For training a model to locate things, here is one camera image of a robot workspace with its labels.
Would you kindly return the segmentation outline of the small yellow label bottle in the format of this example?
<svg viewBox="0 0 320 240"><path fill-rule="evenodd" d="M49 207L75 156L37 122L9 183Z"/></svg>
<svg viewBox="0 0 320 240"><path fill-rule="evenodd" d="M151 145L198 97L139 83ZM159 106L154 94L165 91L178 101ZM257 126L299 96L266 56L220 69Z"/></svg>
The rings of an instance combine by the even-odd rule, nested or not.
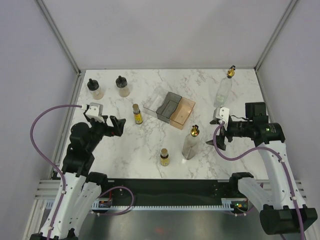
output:
<svg viewBox="0 0 320 240"><path fill-rule="evenodd" d="M170 163L169 153L166 148L162 148L160 151L160 164L162 166L168 166Z"/></svg>
<svg viewBox="0 0 320 240"><path fill-rule="evenodd" d="M143 118L142 118L142 114L141 114L141 110L139 108L138 104L133 104L132 105L132 109L133 109L133 115L134 115L134 121L137 125L140 125L143 123Z"/></svg>

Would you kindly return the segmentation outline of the tall clear bottle gold pourer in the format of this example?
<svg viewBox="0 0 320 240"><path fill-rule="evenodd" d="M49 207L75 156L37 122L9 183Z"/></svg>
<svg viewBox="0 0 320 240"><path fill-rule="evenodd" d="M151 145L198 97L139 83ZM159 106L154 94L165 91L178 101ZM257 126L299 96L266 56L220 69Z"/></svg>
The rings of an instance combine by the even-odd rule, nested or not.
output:
<svg viewBox="0 0 320 240"><path fill-rule="evenodd" d="M232 89L232 78L235 75L236 66L232 65L226 72L226 76L221 80L220 85L218 87L215 99L214 99L214 107L219 108L222 107L228 95Z"/></svg>

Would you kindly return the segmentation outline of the smoky grey plastic bin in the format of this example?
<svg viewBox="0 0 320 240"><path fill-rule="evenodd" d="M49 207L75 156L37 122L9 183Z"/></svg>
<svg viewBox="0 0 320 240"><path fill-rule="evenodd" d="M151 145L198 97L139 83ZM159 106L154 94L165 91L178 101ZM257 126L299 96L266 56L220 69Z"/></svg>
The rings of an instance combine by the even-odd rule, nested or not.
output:
<svg viewBox="0 0 320 240"><path fill-rule="evenodd" d="M162 105L156 110L157 118L169 124L170 117L177 109L181 99L182 99L182 96L169 91L166 94L164 101L162 102Z"/></svg>

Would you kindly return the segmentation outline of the clear plastic bin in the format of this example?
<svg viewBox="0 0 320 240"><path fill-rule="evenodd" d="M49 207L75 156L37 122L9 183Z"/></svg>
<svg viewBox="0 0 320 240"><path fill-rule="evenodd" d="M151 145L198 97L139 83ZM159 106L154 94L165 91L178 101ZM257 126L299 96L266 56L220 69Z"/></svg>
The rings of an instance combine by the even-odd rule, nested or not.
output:
<svg viewBox="0 0 320 240"><path fill-rule="evenodd" d="M157 109L163 104L168 92L162 87L156 87L152 95L143 104L143 111L149 116L157 118Z"/></svg>

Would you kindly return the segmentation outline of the aluminium frame post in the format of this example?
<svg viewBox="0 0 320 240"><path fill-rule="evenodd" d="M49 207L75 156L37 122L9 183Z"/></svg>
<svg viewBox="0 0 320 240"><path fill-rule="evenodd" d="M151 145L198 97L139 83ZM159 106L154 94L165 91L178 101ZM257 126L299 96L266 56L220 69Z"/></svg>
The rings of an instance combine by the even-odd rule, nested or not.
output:
<svg viewBox="0 0 320 240"><path fill-rule="evenodd" d="M45 4L44 0L35 0L34 3L39 8L41 14L43 15L46 23L48 24L50 30L52 31L55 39L57 40L59 46L61 47L63 53L65 54L68 62L72 66L74 72L77 76L81 74L81 69L79 68L78 64L76 63L75 58L73 57L68 45L66 44L61 32L59 31L59 28L57 27L48 7Z"/></svg>
<svg viewBox="0 0 320 240"><path fill-rule="evenodd" d="M294 11L295 7L297 6L299 0L290 0L287 7L285 8L280 20L278 21L274 31L271 34L271 37L269 38L265 48L263 49L255 67L254 70L257 73L259 69L261 68L262 64L265 61L265 58L267 57L268 53L270 52L272 46L274 45L275 41L277 40L279 34L283 30L286 22L288 21L289 17L291 16L292 12Z"/></svg>

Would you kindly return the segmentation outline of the small yellow label bottle lower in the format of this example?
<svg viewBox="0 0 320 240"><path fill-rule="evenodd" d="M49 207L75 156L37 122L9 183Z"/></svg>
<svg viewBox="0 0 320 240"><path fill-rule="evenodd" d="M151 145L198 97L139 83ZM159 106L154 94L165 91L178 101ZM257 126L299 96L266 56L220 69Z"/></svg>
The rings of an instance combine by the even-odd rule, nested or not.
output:
<svg viewBox="0 0 320 240"><path fill-rule="evenodd" d="M166 148L162 148L160 151L160 164L162 166L168 166L170 163L169 153Z"/></svg>

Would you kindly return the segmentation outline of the right aluminium frame post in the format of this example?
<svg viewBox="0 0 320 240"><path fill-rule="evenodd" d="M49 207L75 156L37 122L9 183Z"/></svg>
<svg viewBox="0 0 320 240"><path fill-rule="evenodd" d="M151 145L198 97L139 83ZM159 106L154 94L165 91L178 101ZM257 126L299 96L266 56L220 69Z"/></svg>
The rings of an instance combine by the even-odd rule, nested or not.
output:
<svg viewBox="0 0 320 240"><path fill-rule="evenodd" d="M286 22L288 21L289 17L291 16L292 12L294 11L295 7L297 6L299 0L290 0L287 7L285 8L280 20L278 21L274 31L271 34L271 37L269 38L265 48L263 49L255 67L254 70L257 73L259 69L261 68L262 64L265 61L265 58L267 57L268 53L270 52L272 46L274 45L275 41L277 40L279 34L283 30Z"/></svg>

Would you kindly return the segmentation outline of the aluminium front rail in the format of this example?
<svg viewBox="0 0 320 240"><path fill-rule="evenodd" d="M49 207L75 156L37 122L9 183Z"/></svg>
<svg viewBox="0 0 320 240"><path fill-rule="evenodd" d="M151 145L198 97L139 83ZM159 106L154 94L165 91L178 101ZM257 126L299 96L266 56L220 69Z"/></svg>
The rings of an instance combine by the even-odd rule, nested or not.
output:
<svg viewBox="0 0 320 240"><path fill-rule="evenodd" d="M259 185L263 184L263 189L271 196L272 190L270 182L267 179L264 180L256 180ZM300 180L295 181L296 186L302 196L303 199L306 199L306 193L302 182ZM60 180L40 180L39 185L37 187L37 191L35 194L35 199L48 199L54 200L58 189L60 187Z"/></svg>

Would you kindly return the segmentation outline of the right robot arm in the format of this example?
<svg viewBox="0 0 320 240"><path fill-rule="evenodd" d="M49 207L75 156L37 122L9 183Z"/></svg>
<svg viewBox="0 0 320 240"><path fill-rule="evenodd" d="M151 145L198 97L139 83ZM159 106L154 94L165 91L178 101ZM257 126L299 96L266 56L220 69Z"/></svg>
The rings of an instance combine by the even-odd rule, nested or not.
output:
<svg viewBox="0 0 320 240"><path fill-rule="evenodd" d="M290 168L287 146L282 127L270 123L264 102L247 102L245 117L234 121L227 107L217 107L210 122L217 125L213 139L207 141L214 146L218 155L227 161L237 161L249 153L258 151L262 157L271 193L267 193L249 172L233 173L228 191L234 197L244 195L259 211L259 219L264 232L268 235L298 233L305 239L307 230L318 218L315 208L307 207ZM227 157L225 141L234 138L249 138L255 147L239 156Z"/></svg>

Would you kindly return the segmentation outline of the aluminium rail left side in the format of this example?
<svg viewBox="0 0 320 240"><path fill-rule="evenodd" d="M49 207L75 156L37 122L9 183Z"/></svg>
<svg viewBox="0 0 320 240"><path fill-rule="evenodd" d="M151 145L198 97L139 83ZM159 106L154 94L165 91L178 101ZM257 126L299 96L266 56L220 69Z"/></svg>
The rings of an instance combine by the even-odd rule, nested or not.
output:
<svg viewBox="0 0 320 240"><path fill-rule="evenodd" d="M67 98L67 105L75 105L78 102L81 87L84 81L86 70L82 70L72 85L71 90L68 90L69 97ZM64 150L66 142L68 140L68 135L70 132L70 127L72 119L74 116L75 109L73 107L64 107L53 111L54 113L62 113L62 125L58 132L57 143L53 151L51 161L58 167L61 168L61 163L64 159Z"/></svg>

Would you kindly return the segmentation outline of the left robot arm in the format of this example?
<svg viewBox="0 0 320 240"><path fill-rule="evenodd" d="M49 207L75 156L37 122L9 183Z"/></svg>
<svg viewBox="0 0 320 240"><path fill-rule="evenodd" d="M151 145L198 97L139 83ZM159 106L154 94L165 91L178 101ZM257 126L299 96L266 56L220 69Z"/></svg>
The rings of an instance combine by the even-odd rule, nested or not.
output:
<svg viewBox="0 0 320 240"><path fill-rule="evenodd" d="M120 137L126 119L110 116L112 125L90 120L79 122L70 130L70 144L67 147L60 171L60 186L52 209L39 233L31 235L32 240L76 240L81 226L94 201L105 197L110 190L106 174L91 172L95 160L94 149L103 137Z"/></svg>

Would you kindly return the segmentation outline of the left aluminium frame post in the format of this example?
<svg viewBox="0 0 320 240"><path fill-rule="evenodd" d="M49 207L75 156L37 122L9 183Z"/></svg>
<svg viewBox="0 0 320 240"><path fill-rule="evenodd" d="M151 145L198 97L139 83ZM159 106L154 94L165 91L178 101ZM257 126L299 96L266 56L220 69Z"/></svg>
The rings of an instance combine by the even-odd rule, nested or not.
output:
<svg viewBox="0 0 320 240"><path fill-rule="evenodd" d="M59 46L61 47L63 53L65 54L68 62L72 66L74 72L77 76L81 74L81 69L79 68L78 64L76 63L75 58L73 57L68 45L66 44L61 32L59 31L59 28L57 27L48 7L45 4L44 0L35 0L34 3L39 8L41 14L43 15L46 23L48 24L50 30L52 31L55 39L57 40Z"/></svg>

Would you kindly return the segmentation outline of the tall bottle gold pourer brown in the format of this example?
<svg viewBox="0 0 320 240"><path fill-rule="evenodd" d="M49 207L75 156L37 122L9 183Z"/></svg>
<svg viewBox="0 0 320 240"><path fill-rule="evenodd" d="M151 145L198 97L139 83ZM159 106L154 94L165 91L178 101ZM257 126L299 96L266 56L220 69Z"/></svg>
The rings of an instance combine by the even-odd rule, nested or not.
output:
<svg viewBox="0 0 320 240"><path fill-rule="evenodd" d="M196 153L200 143L200 130L198 125L193 125L189 134L185 137L182 155L186 160L192 159Z"/></svg>

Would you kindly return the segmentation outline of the shaker jar black cap left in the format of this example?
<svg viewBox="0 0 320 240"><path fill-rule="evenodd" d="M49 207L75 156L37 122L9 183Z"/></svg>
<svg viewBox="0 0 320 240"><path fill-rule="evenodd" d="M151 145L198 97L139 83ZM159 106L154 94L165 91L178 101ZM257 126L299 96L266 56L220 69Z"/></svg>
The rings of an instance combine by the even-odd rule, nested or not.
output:
<svg viewBox="0 0 320 240"><path fill-rule="evenodd" d="M100 100L103 98L104 93L97 80L90 78L87 82L87 88L94 100Z"/></svg>

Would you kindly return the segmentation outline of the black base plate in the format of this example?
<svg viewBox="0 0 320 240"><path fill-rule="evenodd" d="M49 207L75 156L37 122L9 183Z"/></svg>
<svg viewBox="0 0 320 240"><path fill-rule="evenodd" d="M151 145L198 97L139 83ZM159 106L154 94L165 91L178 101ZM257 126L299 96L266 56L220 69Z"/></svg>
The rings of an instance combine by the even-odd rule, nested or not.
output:
<svg viewBox="0 0 320 240"><path fill-rule="evenodd" d="M186 206L215 205L221 199L244 199L245 196L233 189L228 181L214 179L130 179L110 178L102 184L105 192L112 187L123 190L111 191L116 206Z"/></svg>

